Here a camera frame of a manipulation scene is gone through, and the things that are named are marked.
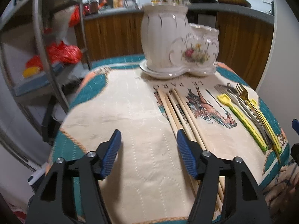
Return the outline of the light wooden chopstick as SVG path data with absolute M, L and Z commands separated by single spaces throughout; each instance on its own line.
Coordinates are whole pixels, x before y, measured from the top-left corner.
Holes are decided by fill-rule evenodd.
M 180 113 L 182 114 L 182 116 L 183 116 L 183 118 L 184 118 L 184 120 L 185 120 L 185 122 L 186 122 L 187 126 L 189 127 L 189 129 L 190 129 L 191 133 L 193 133 L 193 131 L 192 131 L 191 127 L 189 126 L 189 122 L 188 122 L 188 120 L 187 120 L 187 118 L 186 118 L 186 116 L 185 116 L 185 114 L 184 114 L 184 112 L 183 112 L 182 108 L 180 107 L 179 103 L 177 102 L 177 100 L 176 100 L 175 96 L 172 94 L 172 92 L 169 92 L 169 93 L 170 93 L 170 95 L 173 97 L 173 99 L 175 100 L 175 103 L 176 103 L 176 105 L 177 105 L 177 107 L 178 107 L 178 109 L 179 109 Z
M 171 117 L 176 125 L 176 131 L 184 130 L 185 134 L 187 135 L 189 140 L 195 140 L 193 133 L 191 133 L 189 127 L 187 126 L 182 114 L 180 113 L 175 100 L 170 95 L 170 93 L 166 93 L 165 101 L 170 111 Z
M 176 116 L 176 115 L 173 112 L 173 109 L 171 107 L 171 104 L 170 104 L 169 100 L 166 99 L 165 93 L 159 88 L 157 89 L 157 92 L 158 92 L 158 95 L 161 99 L 163 107 L 165 109 L 166 115 L 168 117 L 168 121 L 170 122 L 170 125 L 171 125 L 172 131 L 174 133 L 175 139 L 177 139 L 177 132 L 178 132 L 178 130 L 181 129 L 179 121 L 174 118 L 174 116 Z
M 187 105 L 186 101 L 183 99 L 183 96 L 180 95 L 180 93 L 175 88 L 173 88 L 171 91 L 173 92 L 177 101 L 179 102 L 197 142 L 199 143 L 199 145 L 203 150 L 211 151 L 211 148 L 209 147 L 207 141 L 205 140 L 203 136 L 203 132 L 201 131 L 193 112 L 191 111 L 190 107 Z
M 196 119 L 193 115 L 193 112 L 191 111 L 191 109 L 188 107 L 187 103 L 183 100 L 182 96 L 179 95 L 179 93 L 177 92 L 177 90 L 175 88 L 173 88 L 171 91 L 172 91 L 172 94 L 175 96 L 177 102 L 179 103 L 180 107 L 182 108 L 182 110 L 189 122 L 189 126 L 191 127 L 198 144 L 200 145 L 202 150 L 207 151 L 207 148 L 204 145 L 203 138 L 200 135 L 199 126 L 196 123 Z M 218 194 L 217 194 L 216 202 L 217 202 L 219 211 L 222 211 L 223 201 L 224 201 L 224 193 L 223 193 L 223 189 L 222 189 L 219 181 L 218 181 L 217 185 L 218 185 Z

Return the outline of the wooden kitchen counter cabinet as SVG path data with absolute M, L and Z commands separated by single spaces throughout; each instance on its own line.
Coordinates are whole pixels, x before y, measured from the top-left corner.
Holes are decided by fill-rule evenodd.
M 140 28 L 142 11 L 115 15 L 93 15 L 85 19 L 85 33 L 75 26 L 79 47 L 87 47 L 90 61 L 142 54 Z M 218 62 L 225 63 L 254 90 L 258 87 L 274 35 L 274 24 L 237 12 L 189 9 L 190 23 L 220 31 Z

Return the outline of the yellow plastic utensil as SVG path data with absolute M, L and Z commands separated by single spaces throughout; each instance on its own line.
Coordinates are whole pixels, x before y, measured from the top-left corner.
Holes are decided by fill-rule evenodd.
M 249 100 L 249 103 L 250 103 L 251 107 L 254 109 L 254 111 L 256 112 L 258 118 L 261 120 L 262 124 L 265 126 L 267 132 L 270 134 L 270 138 L 273 141 L 273 147 L 274 147 L 274 149 L 277 150 L 278 154 L 281 154 L 282 147 L 280 145 L 280 142 L 279 142 L 277 136 L 275 135 L 272 127 L 268 123 L 267 119 L 262 114 L 262 112 L 258 109 L 257 102 L 254 99 L 251 99 L 251 100 Z

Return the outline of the gold metal fork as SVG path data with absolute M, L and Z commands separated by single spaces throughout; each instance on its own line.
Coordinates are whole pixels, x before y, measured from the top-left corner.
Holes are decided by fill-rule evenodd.
M 237 83 L 236 84 L 236 90 L 237 90 L 237 92 L 238 92 L 238 94 L 239 94 L 239 96 L 240 96 L 240 98 L 242 99 L 242 100 L 244 100 L 245 101 L 245 103 L 254 111 L 254 109 L 251 107 L 251 105 L 250 105 L 250 103 L 249 103 L 249 96 L 248 96 L 248 91 L 247 91 L 247 89 L 242 85 L 242 84 L 240 84 L 240 83 Z M 278 160 L 278 163 L 280 164 L 280 165 L 282 165 L 282 163 L 281 163 L 281 159 L 280 159 L 280 154 L 278 154 L 278 152 L 277 152 L 277 150 L 275 150 L 274 149 L 274 147 L 272 146 L 272 148 L 273 148 L 273 151 L 275 152 L 275 155 L 276 155 L 276 157 L 277 157 L 277 160 Z

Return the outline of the yellow green plastic spoon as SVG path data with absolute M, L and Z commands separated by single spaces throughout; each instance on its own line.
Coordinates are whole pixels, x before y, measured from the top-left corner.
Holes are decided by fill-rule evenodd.
M 217 99 L 219 102 L 221 102 L 223 105 L 226 105 L 229 107 L 229 109 L 235 114 L 235 116 L 242 122 L 244 127 L 247 129 L 247 131 L 251 134 L 251 136 L 254 138 L 258 146 L 263 152 L 266 152 L 268 150 L 268 146 L 266 142 L 264 141 L 263 137 L 255 130 L 255 128 L 251 125 L 251 123 L 248 121 L 246 116 L 238 109 L 236 108 L 232 102 L 231 99 L 227 94 L 221 94 L 217 96 Z

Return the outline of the silver metal fork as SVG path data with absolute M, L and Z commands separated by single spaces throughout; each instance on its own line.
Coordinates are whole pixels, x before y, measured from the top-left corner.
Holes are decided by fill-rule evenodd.
M 257 135 L 261 138 L 263 146 L 266 145 L 265 151 L 270 150 L 272 148 L 272 143 L 270 138 L 266 134 L 264 127 L 258 121 L 254 113 L 249 109 L 249 107 L 238 97 L 236 90 L 233 90 L 232 88 L 221 84 L 216 84 L 214 87 L 220 93 L 226 94 L 231 99 L 231 101 L 245 113 L 246 119 L 252 125 Z

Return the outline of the quilted teal cream table mat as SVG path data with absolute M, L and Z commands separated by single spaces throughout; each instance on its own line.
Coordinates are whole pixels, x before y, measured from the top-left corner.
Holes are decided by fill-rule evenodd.
M 238 118 L 217 100 L 217 84 L 242 83 L 223 63 L 208 77 L 183 75 L 166 81 L 144 74 L 142 55 L 94 63 L 57 133 L 50 163 L 75 160 L 122 134 L 122 148 L 100 188 L 113 223 L 186 223 L 197 183 L 187 174 L 158 91 L 175 89 L 191 108 L 209 150 L 219 158 L 244 159 L 260 187 L 266 187 L 288 163 L 290 145 L 272 112 L 251 88 L 278 137 L 282 152 L 263 152 Z

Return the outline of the yellow object on shelf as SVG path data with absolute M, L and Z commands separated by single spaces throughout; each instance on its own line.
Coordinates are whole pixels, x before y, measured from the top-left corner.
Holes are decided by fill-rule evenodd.
M 28 67 L 27 69 L 25 69 L 23 71 L 22 75 L 24 78 L 29 78 L 29 77 L 39 74 L 40 71 L 41 71 L 40 67 L 36 67 L 36 66 Z

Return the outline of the white floral ceramic utensil holder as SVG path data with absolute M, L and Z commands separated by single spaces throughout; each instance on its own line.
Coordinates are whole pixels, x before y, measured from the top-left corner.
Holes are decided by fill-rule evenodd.
M 215 74 L 219 30 L 189 23 L 187 6 L 158 2 L 144 5 L 143 11 L 141 45 L 150 70 Z

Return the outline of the red plastic bag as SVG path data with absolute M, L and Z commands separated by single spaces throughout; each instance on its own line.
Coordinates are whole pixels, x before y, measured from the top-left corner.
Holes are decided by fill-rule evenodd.
M 51 43 L 46 47 L 47 54 L 51 61 L 51 64 L 55 62 L 61 62 L 63 64 L 76 64 L 82 58 L 82 52 L 77 46 L 66 45 L 61 41 L 58 45 L 56 43 Z M 35 55 L 29 61 L 27 61 L 26 68 L 38 67 L 43 71 L 43 65 L 40 60 L 40 56 Z

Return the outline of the metal shelf rack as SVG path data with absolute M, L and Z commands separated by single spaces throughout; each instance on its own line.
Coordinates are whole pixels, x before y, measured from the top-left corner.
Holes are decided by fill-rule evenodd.
M 1 145 L 30 170 L 48 159 L 70 97 L 92 66 L 77 25 L 85 33 L 82 0 L 1 0 Z M 81 50 L 78 63 L 51 64 L 46 47 L 61 41 Z M 43 71 L 24 78 L 35 55 Z

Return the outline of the white ceramic saucer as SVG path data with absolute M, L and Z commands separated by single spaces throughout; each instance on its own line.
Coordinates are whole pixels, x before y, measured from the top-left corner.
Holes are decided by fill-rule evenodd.
M 144 72 L 146 75 L 148 75 L 148 76 L 150 76 L 152 78 L 161 79 L 161 80 L 167 80 L 167 79 L 176 78 L 176 77 L 179 77 L 179 76 L 181 76 L 181 75 L 183 75 L 183 74 L 185 74 L 185 73 L 188 72 L 187 68 L 182 68 L 182 69 L 179 69 L 178 71 L 171 72 L 171 73 L 168 73 L 168 72 L 156 72 L 156 71 L 150 70 L 147 67 L 147 60 L 146 59 L 144 59 L 144 60 L 142 60 L 140 62 L 139 67 L 142 70 L 142 72 Z

